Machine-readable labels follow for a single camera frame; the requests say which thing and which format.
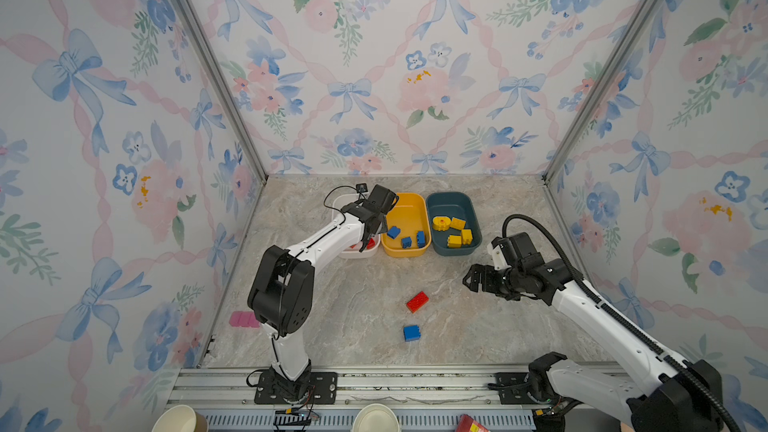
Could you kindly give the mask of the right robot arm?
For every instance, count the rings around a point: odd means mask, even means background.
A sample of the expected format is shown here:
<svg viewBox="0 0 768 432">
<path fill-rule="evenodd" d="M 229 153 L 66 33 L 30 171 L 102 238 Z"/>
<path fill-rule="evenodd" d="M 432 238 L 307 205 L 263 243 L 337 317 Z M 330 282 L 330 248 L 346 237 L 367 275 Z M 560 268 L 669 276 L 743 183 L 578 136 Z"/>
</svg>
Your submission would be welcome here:
<svg viewBox="0 0 768 432">
<path fill-rule="evenodd" d="M 686 360 L 638 328 L 569 262 L 535 265 L 525 259 L 502 269 L 474 264 L 463 283 L 473 292 L 506 300 L 543 301 L 603 347 L 628 376 L 621 380 L 550 352 L 528 366 L 525 390 L 532 399 L 576 401 L 636 431 L 738 430 L 714 367 L 704 360 Z"/>
</svg>

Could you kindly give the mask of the yellow plastic container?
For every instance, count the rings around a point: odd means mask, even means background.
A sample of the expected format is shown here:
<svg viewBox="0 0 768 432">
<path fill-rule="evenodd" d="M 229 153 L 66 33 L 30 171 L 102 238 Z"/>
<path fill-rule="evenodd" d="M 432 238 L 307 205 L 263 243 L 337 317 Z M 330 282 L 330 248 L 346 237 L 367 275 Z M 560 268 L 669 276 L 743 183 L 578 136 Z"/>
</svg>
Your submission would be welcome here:
<svg viewBox="0 0 768 432">
<path fill-rule="evenodd" d="M 396 226 L 401 229 L 400 235 L 396 239 L 387 236 L 385 232 L 382 236 L 382 245 L 385 253 L 394 258 L 413 258 L 423 255 L 431 245 L 431 226 L 426 209 L 425 199 L 417 194 L 410 192 L 400 192 L 397 205 L 387 214 L 388 229 Z M 417 247 L 416 234 L 424 231 L 427 245 L 423 248 Z M 412 247 L 403 249 L 401 239 L 410 237 Z"/>
</svg>

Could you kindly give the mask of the white plastic container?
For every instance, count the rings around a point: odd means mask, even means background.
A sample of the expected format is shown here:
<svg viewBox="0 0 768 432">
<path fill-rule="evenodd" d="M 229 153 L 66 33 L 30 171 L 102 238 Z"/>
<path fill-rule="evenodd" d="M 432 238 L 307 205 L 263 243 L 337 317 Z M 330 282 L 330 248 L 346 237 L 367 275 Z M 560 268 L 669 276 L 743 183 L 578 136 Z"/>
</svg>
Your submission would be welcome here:
<svg viewBox="0 0 768 432">
<path fill-rule="evenodd" d="M 356 193 L 346 193 L 341 194 L 338 197 L 334 199 L 332 202 L 332 207 L 334 209 L 342 209 L 345 205 L 348 203 L 353 203 L 358 199 L 358 195 Z M 375 255 L 377 250 L 379 249 L 380 243 L 381 243 L 381 237 L 380 235 L 374 236 L 373 238 L 376 241 L 376 247 L 370 250 L 367 250 L 366 248 L 363 251 L 360 251 L 360 244 L 353 245 L 350 247 L 347 247 L 344 249 L 340 254 L 339 257 L 342 259 L 367 259 L 371 258 Z"/>
</svg>

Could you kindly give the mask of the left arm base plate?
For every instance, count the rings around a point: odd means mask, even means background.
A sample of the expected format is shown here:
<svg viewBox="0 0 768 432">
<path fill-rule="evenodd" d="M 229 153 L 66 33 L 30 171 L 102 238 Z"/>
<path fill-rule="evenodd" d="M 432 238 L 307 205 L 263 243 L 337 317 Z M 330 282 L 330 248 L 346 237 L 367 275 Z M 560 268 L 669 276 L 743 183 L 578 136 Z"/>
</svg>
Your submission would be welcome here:
<svg viewBox="0 0 768 432">
<path fill-rule="evenodd" d="M 305 371 L 296 381 L 282 377 L 269 369 L 259 376 L 255 385 L 257 405 L 333 405 L 338 391 L 335 372 Z"/>
</svg>

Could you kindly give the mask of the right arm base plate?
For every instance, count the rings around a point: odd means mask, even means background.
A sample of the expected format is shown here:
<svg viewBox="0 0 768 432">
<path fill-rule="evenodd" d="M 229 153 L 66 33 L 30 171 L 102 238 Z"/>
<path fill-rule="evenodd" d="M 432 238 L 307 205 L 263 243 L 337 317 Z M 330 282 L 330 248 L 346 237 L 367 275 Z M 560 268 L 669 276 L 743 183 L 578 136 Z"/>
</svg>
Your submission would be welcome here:
<svg viewBox="0 0 768 432">
<path fill-rule="evenodd" d="M 493 380 L 487 384 L 487 389 L 499 395 L 502 405 L 535 405 L 543 408 L 565 407 L 579 401 L 560 395 L 537 398 L 532 385 L 529 383 L 527 372 L 496 372 Z"/>
</svg>

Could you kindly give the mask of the yellow duck lego piece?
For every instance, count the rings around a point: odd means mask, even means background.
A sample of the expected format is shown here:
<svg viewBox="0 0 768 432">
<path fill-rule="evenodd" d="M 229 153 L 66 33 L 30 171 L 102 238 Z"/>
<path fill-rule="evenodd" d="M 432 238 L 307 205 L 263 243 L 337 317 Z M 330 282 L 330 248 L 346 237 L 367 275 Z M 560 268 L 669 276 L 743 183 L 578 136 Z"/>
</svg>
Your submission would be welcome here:
<svg viewBox="0 0 768 432">
<path fill-rule="evenodd" d="M 448 216 L 435 216 L 432 218 L 432 228 L 434 231 L 448 231 L 451 228 L 452 218 Z"/>
</svg>

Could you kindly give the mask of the yellow lego brick cube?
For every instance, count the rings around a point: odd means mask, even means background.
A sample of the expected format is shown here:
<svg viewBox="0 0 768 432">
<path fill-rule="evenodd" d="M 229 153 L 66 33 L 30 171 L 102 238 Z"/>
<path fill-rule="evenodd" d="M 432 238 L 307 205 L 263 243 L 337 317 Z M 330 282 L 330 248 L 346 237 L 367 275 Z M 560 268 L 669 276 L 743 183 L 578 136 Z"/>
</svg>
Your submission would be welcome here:
<svg viewBox="0 0 768 432">
<path fill-rule="evenodd" d="M 461 248 L 463 246 L 463 239 L 459 235 L 450 235 L 447 238 L 448 248 Z"/>
</svg>

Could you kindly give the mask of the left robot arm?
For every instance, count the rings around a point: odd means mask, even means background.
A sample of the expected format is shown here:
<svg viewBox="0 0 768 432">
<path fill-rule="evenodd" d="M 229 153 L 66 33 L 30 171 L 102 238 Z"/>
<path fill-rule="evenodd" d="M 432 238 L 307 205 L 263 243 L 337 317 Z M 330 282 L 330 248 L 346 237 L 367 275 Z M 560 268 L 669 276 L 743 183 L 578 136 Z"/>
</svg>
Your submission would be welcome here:
<svg viewBox="0 0 768 432">
<path fill-rule="evenodd" d="M 247 298 L 271 345 L 270 367 L 258 372 L 253 385 L 256 404 L 335 401 L 337 374 L 314 372 L 304 342 L 315 277 L 344 250 L 357 246 L 364 251 L 370 239 L 386 232 L 386 216 L 398 202 L 395 192 L 376 185 L 369 193 L 360 192 L 356 200 L 332 208 L 331 221 L 309 238 L 287 248 L 272 245 L 264 252 Z"/>
</svg>

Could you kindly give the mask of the yellow lego brick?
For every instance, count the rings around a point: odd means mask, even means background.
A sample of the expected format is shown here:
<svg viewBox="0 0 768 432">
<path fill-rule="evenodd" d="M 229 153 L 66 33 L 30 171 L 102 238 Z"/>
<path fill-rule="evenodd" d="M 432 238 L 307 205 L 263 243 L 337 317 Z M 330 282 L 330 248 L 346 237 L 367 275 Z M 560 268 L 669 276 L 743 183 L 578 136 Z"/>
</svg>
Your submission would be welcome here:
<svg viewBox="0 0 768 432">
<path fill-rule="evenodd" d="M 461 231 L 461 241 L 463 246 L 470 246 L 473 242 L 473 233 L 470 229 L 463 229 Z"/>
<path fill-rule="evenodd" d="M 466 228 L 466 221 L 454 217 L 450 222 L 450 227 L 455 230 L 464 230 Z"/>
</svg>

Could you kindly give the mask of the dark teal plastic container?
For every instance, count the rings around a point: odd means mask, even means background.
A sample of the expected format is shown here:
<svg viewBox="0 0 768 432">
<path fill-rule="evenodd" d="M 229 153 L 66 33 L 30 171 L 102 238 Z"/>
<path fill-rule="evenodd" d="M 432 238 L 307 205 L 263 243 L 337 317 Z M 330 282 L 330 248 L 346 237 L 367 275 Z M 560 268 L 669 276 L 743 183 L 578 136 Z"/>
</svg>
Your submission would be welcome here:
<svg viewBox="0 0 768 432">
<path fill-rule="evenodd" d="M 426 199 L 432 245 L 441 256 L 466 256 L 482 242 L 479 221 L 468 195 L 436 192 Z"/>
</svg>

